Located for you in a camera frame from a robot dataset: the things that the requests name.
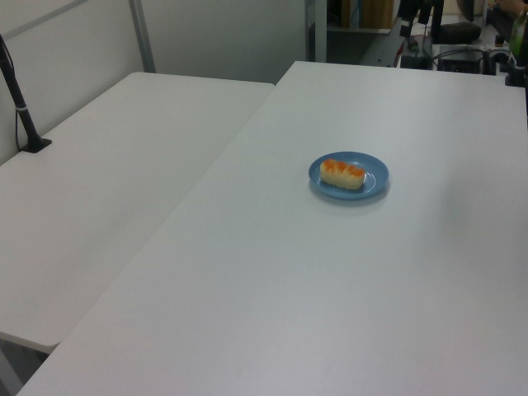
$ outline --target plate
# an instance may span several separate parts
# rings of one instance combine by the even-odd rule
[[[333,158],[365,169],[365,182],[359,190],[347,190],[321,181],[320,166],[325,159]],[[316,159],[308,170],[310,181],[316,190],[340,200],[363,200],[381,192],[389,179],[389,169],[378,158],[369,154],[341,151]]]

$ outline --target white table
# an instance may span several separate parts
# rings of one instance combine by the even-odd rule
[[[131,74],[0,167],[0,338],[50,352],[270,93]]]
[[[21,396],[526,394],[526,145],[497,78],[296,63]]]

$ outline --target white wall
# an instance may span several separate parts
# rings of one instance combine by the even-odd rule
[[[304,0],[143,0],[158,73],[277,83],[305,60]]]
[[[143,71],[127,0],[89,0],[6,44],[41,135],[129,73]],[[17,152],[14,113],[0,78],[0,164]]]

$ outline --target black stand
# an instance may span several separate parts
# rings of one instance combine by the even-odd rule
[[[27,146],[24,146],[21,151],[27,151],[28,153],[38,153],[46,146],[51,144],[51,140],[42,139],[37,133],[33,120],[31,119],[30,112],[27,110],[26,102],[22,96],[20,87],[18,86],[17,79],[15,78],[15,72],[9,61],[9,55],[7,54],[6,44],[0,35],[0,68],[2,69],[3,77],[6,80],[9,92],[15,102],[16,112],[20,116],[24,129],[27,133]]]

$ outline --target cable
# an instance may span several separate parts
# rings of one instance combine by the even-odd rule
[[[471,49],[470,48],[451,49],[449,51],[442,52],[442,53],[438,54],[437,56],[434,56],[432,58],[432,60],[439,59],[439,58],[442,58],[443,56],[448,56],[448,55],[463,54],[465,52],[479,52],[479,53],[483,54],[485,51],[482,51],[481,49],[476,49],[476,48],[471,48]]]
[[[13,58],[11,57],[11,54],[9,53],[9,49],[7,49],[6,43],[2,43],[2,47],[4,51],[6,51],[7,57],[9,58],[9,63],[11,64],[11,69],[13,71],[13,75],[15,74],[15,64],[13,63]],[[15,108],[15,143],[16,143],[16,149],[20,153],[20,144],[18,143],[18,111]]]
[[[18,143],[18,112],[17,109],[15,109],[15,143],[16,143],[16,149],[20,153],[20,144]]]

